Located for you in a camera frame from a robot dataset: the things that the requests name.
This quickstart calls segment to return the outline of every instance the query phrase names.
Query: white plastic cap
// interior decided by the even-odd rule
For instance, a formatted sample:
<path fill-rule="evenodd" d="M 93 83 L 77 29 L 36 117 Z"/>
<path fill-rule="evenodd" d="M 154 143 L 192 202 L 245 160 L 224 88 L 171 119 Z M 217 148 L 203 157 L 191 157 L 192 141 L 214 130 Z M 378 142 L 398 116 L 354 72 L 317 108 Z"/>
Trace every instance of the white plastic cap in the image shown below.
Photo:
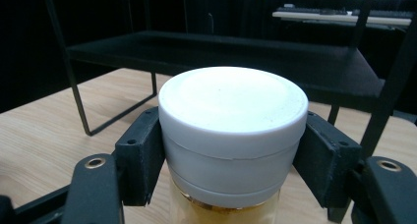
<path fill-rule="evenodd" d="M 245 207 L 282 186 L 304 133 L 308 100 L 294 83 L 237 67 L 189 71 L 159 93 L 171 176 L 207 204 Z"/>

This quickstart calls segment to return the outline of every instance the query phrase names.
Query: jar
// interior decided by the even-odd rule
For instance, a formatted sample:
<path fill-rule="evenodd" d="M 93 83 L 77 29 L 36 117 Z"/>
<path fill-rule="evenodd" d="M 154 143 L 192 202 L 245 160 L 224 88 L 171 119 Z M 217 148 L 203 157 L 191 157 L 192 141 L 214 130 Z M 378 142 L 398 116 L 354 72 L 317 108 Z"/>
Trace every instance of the jar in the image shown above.
<path fill-rule="evenodd" d="M 158 100 L 171 223 L 274 223 L 305 93 L 271 73 L 211 67 L 170 79 Z"/>

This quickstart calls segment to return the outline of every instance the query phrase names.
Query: white lid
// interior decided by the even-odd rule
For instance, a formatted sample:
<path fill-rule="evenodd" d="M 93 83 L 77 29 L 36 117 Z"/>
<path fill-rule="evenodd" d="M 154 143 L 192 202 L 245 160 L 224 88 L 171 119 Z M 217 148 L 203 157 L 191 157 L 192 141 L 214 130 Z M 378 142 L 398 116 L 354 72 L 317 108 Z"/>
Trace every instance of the white lid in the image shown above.
<path fill-rule="evenodd" d="M 237 67 L 180 74 L 162 87 L 158 99 L 163 135 L 175 143 L 168 146 L 180 146 L 213 159 L 256 160 L 298 145 L 308 109 L 307 97 L 296 84 L 271 73 Z M 190 181 L 194 178 L 187 178 L 184 173 L 190 173 L 183 169 L 193 169 L 193 165 L 180 166 L 175 157 L 167 154 L 168 165 L 182 180 L 208 192 L 227 193 L 227 188 L 218 185 L 216 191 L 209 191 L 208 181 Z M 240 195 L 246 196 L 248 190 L 242 192 Z"/>

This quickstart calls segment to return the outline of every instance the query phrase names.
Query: glass jar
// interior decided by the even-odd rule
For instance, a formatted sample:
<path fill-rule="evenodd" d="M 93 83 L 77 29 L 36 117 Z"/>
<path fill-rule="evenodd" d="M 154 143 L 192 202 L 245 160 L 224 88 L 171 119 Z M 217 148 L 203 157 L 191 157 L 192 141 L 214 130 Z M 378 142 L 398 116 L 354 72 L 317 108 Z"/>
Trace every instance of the glass jar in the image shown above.
<path fill-rule="evenodd" d="M 158 100 L 171 223 L 274 223 L 306 126 L 305 93 L 271 73 L 211 67 L 175 76 Z"/>

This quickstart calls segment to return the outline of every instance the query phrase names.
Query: wooden table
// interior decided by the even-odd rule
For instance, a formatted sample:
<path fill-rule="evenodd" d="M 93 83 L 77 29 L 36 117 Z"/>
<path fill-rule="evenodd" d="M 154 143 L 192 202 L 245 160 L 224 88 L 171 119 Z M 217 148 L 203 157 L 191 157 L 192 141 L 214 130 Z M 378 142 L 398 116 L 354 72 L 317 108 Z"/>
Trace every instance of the wooden table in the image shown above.
<path fill-rule="evenodd" d="M 158 87 L 169 77 L 157 76 Z M 133 105 L 150 91 L 148 73 L 121 69 L 80 87 L 92 127 Z M 68 185 L 76 163 L 95 153 L 111 153 L 114 143 L 145 109 L 149 101 L 98 135 L 83 131 L 72 91 L 65 89 L 0 115 L 0 194 L 16 207 Z M 310 110 L 326 118 L 328 105 L 311 103 Z M 369 115 L 341 109 L 336 126 L 359 141 Z M 390 118 L 376 151 L 417 171 L 417 128 L 407 121 Z M 169 172 L 163 166 L 152 201 L 147 207 L 125 207 L 127 223 L 168 223 Z M 295 170 L 281 189 L 279 223 L 328 223 Z M 343 223 L 351 223 L 350 216 Z"/>

